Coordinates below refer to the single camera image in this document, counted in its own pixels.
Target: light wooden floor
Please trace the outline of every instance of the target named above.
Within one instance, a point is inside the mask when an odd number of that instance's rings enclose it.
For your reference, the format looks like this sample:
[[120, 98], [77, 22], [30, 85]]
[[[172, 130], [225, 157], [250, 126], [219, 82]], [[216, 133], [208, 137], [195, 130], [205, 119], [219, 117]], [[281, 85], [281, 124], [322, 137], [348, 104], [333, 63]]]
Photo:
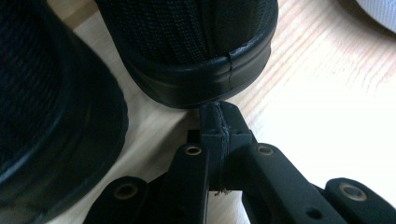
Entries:
[[[81, 223], [112, 180], [133, 175], [150, 181], [164, 173], [197, 118], [153, 102], [136, 87], [92, 0], [49, 2], [110, 67], [129, 109], [117, 163], [51, 221]], [[356, 179], [396, 206], [396, 35], [352, 0], [279, 0], [279, 7], [269, 63], [229, 102], [260, 142], [279, 147], [312, 183]], [[211, 194], [207, 223], [248, 223], [240, 196]]]

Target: black mesh fabric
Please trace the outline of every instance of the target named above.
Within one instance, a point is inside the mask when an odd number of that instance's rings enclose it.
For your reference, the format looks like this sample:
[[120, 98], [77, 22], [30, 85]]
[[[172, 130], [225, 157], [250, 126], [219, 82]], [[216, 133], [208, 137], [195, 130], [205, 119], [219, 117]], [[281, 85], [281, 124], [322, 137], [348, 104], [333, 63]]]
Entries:
[[193, 64], [242, 47], [269, 19], [265, 0], [96, 0], [110, 32], [164, 64]]
[[0, 174], [42, 135], [61, 76], [27, 1], [0, 0]]

